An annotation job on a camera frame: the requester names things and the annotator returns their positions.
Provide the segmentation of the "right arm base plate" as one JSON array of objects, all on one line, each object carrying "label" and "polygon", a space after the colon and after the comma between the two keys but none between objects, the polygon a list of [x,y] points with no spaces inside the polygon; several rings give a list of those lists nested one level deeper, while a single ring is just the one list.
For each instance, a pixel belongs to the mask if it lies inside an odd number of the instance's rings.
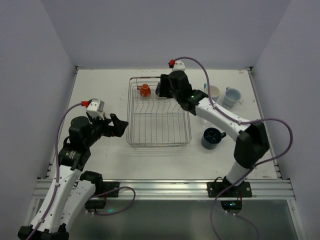
[{"label": "right arm base plate", "polygon": [[253,196],[248,181],[232,186],[226,177],[217,177],[214,181],[207,182],[206,190],[209,198],[251,198]]}]

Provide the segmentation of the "light blue faceted mug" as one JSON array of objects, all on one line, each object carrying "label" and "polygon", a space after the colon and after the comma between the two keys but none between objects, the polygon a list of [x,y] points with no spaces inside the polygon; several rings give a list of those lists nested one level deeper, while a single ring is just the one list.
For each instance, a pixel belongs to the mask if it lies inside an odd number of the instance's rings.
[{"label": "light blue faceted mug", "polygon": [[217,102],[217,100],[220,96],[220,89],[218,87],[216,87],[215,85],[208,85],[207,83],[205,83],[203,85],[203,89],[207,95],[209,95],[209,91],[210,91],[211,99],[214,102]]}]

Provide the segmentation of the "dark blue mug front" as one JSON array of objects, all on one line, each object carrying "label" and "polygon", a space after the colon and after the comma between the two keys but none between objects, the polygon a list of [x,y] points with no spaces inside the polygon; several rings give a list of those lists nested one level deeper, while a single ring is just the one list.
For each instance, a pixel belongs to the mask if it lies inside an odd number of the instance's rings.
[{"label": "dark blue mug front", "polygon": [[221,132],[214,127],[209,127],[203,132],[201,144],[205,149],[213,150],[226,136],[225,132]]}]

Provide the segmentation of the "pale blue white cup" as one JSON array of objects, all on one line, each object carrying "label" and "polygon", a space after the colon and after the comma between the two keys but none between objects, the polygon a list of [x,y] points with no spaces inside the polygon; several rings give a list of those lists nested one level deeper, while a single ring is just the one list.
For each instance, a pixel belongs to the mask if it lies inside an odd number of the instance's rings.
[{"label": "pale blue white cup", "polygon": [[225,94],[222,102],[222,106],[226,109],[232,109],[236,103],[238,103],[242,98],[242,94],[239,90],[227,87],[225,89]]}]

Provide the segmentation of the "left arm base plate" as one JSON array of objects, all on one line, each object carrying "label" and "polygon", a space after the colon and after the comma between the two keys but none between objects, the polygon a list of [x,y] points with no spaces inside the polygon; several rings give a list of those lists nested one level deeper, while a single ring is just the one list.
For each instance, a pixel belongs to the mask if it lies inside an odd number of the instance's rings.
[{"label": "left arm base plate", "polygon": [[115,190],[111,193],[111,190],[117,189],[120,187],[120,182],[118,181],[104,181],[101,189],[99,190],[99,194],[104,193],[103,198],[117,198],[119,196],[119,190]]}]

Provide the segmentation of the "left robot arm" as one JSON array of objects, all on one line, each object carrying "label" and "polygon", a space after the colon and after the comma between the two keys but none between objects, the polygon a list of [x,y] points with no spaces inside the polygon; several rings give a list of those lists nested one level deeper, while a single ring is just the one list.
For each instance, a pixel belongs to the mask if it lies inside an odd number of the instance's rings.
[{"label": "left robot arm", "polygon": [[102,175],[83,169],[91,156],[90,148],[101,137],[121,137],[129,123],[90,115],[72,119],[69,135],[58,153],[56,176],[37,214],[18,231],[21,240],[67,240],[69,230],[85,203],[102,189]]}]

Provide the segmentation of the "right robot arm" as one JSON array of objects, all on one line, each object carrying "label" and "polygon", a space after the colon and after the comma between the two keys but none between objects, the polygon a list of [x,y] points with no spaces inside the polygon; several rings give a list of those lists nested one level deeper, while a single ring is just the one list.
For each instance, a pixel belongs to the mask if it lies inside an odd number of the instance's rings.
[{"label": "right robot arm", "polygon": [[175,99],[183,110],[207,120],[234,140],[235,162],[225,176],[225,181],[231,185],[240,185],[270,149],[262,122],[250,122],[222,108],[207,93],[193,89],[182,70],[160,76],[159,96]]}]

